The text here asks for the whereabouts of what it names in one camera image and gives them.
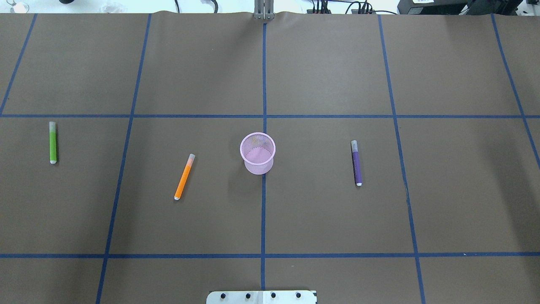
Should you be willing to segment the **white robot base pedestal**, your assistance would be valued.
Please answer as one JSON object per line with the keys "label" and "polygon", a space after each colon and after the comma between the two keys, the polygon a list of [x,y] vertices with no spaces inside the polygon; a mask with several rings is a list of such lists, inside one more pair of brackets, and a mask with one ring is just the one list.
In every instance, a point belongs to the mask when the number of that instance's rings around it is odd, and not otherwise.
{"label": "white robot base pedestal", "polygon": [[241,290],[210,292],[207,304],[316,304],[311,290]]}

